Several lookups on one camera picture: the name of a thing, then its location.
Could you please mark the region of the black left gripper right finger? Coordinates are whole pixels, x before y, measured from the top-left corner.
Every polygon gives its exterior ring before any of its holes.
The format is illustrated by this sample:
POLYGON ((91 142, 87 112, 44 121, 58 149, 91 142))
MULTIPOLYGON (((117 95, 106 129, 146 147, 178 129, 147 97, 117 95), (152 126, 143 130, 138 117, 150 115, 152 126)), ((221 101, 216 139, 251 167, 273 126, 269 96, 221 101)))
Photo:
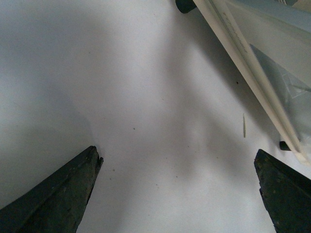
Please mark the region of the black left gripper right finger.
POLYGON ((311 180, 259 149, 254 166, 260 195, 277 233, 311 231, 311 180))

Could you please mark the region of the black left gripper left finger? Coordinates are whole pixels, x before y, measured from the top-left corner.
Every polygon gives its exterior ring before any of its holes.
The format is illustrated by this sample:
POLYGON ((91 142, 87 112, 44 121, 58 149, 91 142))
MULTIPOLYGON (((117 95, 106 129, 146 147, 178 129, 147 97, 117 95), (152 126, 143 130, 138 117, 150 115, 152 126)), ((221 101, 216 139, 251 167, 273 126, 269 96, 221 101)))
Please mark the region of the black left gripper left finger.
POLYGON ((0 211, 2 233, 75 233, 103 164, 90 146, 0 211))

